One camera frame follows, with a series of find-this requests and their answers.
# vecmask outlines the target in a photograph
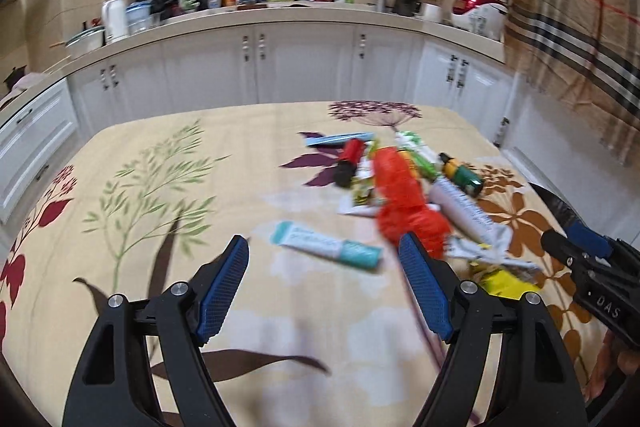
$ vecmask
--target blue gripper pad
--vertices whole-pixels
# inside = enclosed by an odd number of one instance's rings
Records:
[[[200,303],[200,322],[196,336],[203,344],[220,333],[226,312],[231,306],[248,264],[249,244],[241,237]]]
[[[398,253],[404,274],[414,291],[429,329],[443,341],[448,341],[453,334],[449,320],[449,301],[409,234],[403,235],[400,239]]]
[[[594,255],[601,259],[611,257],[612,249],[609,241],[600,234],[588,229],[579,221],[576,221],[566,229],[566,238],[589,255]]]

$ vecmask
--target drawer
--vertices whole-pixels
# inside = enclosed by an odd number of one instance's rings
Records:
[[[57,82],[0,128],[0,221],[78,127],[66,80]]]

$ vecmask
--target white kettle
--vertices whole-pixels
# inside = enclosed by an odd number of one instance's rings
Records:
[[[129,35],[126,9],[124,0],[108,0],[102,4],[102,24],[107,44]]]

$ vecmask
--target floral bedsheet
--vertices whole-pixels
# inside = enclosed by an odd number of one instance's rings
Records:
[[[479,203],[513,229],[511,253],[542,268],[540,294],[584,383],[604,330],[572,304],[567,270],[540,248],[542,232],[558,224],[498,150],[447,109],[314,102],[114,126],[60,172],[0,278],[0,347],[34,404],[61,424],[76,362],[109,295],[159,295],[239,233],[250,240],[249,267],[222,331],[203,348],[236,424],[412,425],[445,346],[416,311],[375,220],[337,214],[336,150],[303,142],[367,130],[392,145],[396,128],[485,179]],[[383,247],[382,265],[369,273],[272,245],[283,219]],[[181,425],[157,343],[149,352],[165,421]],[[498,354],[492,341],[487,372],[495,374]],[[486,413],[491,386],[482,385],[471,423]]]

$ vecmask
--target countertop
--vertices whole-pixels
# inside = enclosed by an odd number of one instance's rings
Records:
[[[12,100],[4,109],[0,110],[0,126],[3,126],[21,108],[57,81],[105,58],[181,35],[216,28],[271,22],[339,22],[407,30],[451,42],[484,55],[491,60],[504,63],[504,47],[501,42],[453,28],[452,26],[395,14],[373,12],[372,7],[366,5],[296,2],[271,4],[266,9],[230,10],[222,8],[203,10],[169,19],[163,26],[108,44],[94,52],[61,65],[59,69],[50,72],[46,80],[41,84],[31,87]]]

